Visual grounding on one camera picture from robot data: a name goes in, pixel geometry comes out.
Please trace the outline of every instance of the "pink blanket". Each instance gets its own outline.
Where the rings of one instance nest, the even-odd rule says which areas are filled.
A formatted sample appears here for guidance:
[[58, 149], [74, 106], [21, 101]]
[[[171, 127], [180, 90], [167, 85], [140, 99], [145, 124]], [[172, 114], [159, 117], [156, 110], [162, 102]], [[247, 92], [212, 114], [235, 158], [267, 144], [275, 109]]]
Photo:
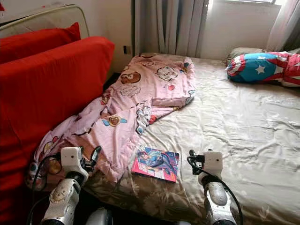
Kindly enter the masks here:
[[[193, 78], [190, 58], [180, 61], [177, 56], [153, 53], [134, 57], [101, 97], [47, 133], [35, 152], [27, 184], [31, 186], [41, 160], [65, 146], [83, 146], [86, 159], [101, 149], [96, 168], [117, 182], [145, 128], [192, 100]], [[37, 189], [44, 185], [46, 168], [55, 170], [43, 166]]]

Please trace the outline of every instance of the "wire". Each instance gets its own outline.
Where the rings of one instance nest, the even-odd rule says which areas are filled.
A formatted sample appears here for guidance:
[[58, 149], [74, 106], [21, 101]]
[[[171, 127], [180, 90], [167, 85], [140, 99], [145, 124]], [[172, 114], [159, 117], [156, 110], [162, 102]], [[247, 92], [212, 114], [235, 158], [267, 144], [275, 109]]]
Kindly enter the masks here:
[[198, 170], [200, 170], [201, 172], [206, 173], [207, 175], [216, 178], [216, 180], [219, 181], [221, 184], [223, 184], [224, 187], [229, 191], [229, 193], [230, 193], [231, 196], [233, 197], [233, 199], [234, 199], [234, 201], [235, 201], [235, 203], [236, 203], [236, 205], [237, 205], [237, 207], [238, 207], [238, 210], [239, 210], [240, 225], [243, 225], [243, 213], [242, 213], [242, 209], [241, 209], [241, 207], [240, 207], [240, 203], [239, 203], [238, 199], [235, 197], [235, 195], [234, 195], [234, 193], [231, 191], [231, 189], [230, 189], [230, 188], [225, 184], [225, 182], [222, 181], [219, 177], [217, 177], [217, 176], [215, 176], [215, 175], [212, 175], [211, 173], [209, 173], [209, 172], [207, 172], [207, 171], [201, 169], [200, 167], [194, 165], [194, 164], [191, 162], [191, 160], [190, 160], [190, 159], [192, 159], [192, 158], [194, 158], [194, 157], [191, 157], [191, 156], [188, 156], [188, 157], [187, 157], [187, 161], [188, 161], [188, 163], [189, 163], [192, 167], [195, 167], [195, 168], [197, 168]]
[[36, 203], [33, 204], [33, 206], [31, 207], [30, 209], [30, 212], [27, 216], [27, 221], [26, 221], [26, 225], [32, 225], [32, 215], [33, 215], [33, 211], [34, 211], [34, 208], [39, 204], [41, 203], [43, 200], [45, 199], [49, 199], [49, 195], [45, 196], [44, 198], [41, 198], [40, 200], [38, 200]]
[[60, 158], [60, 152], [54, 154], [54, 155], [50, 155], [50, 156], [46, 156], [45, 158], [43, 158], [43, 160], [41, 161], [41, 163], [38, 165], [38, 168], [37, 168], [37, 172], [36, 172], [36, 175], [34, 176], [34, 179], [33, 179], [33, 183], [32, 183], [32, 205], [34, 204], [34, 192], [35, 192], [35, 187], [36, 187], [36, 182], [37, 182], [37, 179], [38, 179], [38, 174], [44, 164], [44, 162], [49, 159], [49, 158]]

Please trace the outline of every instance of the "book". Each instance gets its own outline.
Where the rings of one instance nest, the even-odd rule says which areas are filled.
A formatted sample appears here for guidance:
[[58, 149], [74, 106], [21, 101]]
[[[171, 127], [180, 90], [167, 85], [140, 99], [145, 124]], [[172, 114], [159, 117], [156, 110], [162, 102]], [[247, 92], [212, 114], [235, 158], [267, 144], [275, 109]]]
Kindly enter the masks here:
[[176, 182], [179, 153], [139, 148], [131, 172]]

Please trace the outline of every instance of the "window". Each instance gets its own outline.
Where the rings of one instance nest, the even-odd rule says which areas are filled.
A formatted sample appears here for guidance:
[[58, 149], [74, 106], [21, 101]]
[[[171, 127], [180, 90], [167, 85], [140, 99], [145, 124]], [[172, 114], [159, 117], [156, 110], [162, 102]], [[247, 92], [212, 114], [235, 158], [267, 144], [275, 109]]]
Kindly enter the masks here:
[[235, 1], [249, 1], [249, 2], [259, 2], [259, 3], [269, 3], [275, 4], [276, 0], [235, 0]]

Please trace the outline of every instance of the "bed sheet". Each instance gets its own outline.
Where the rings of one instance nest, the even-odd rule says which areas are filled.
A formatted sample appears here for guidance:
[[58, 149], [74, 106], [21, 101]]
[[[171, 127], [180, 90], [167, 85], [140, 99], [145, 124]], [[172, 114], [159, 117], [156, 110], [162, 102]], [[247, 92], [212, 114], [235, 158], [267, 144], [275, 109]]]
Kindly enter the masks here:
[[124, 209], [204, 224], [203, 188], [186, 158], [190, 149], [212, 148], [223, 153], [222, 178], [239, 199], [244, 224], [300, 224], [299, 89], [233, 83], [222, 62], [192, 61], [194, 100], [149, 126], [139, 143], [180, 154], [176, 184], [131, 174], [133, 155], [117, 185], [97, 172], [85, 189]]

